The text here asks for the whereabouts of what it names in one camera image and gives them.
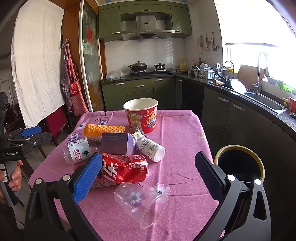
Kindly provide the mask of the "person's left hand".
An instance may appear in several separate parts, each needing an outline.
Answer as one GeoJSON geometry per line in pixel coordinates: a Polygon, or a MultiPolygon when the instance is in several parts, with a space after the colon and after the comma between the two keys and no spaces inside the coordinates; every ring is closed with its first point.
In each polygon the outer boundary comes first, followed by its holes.
{"type": "MultiPolygon", "coordinates": [[[[21,190],[22,187],[22,173],[21,173],[21,166],[23,165],[23,162],[21,160],[18,160],[17,164],[16,164],[16,168],[14,170],[14,172],[11,175],[11,181],[9,182],[9,187],[14,191],[14,192],[18,192],[21,190]]],[[[3,171],[1,171],[1,182],[4,180],[5,176],[3,171]]],[[[1,203],[2,204],[6,204],[6,198],[1,190],[1,203]]]]}

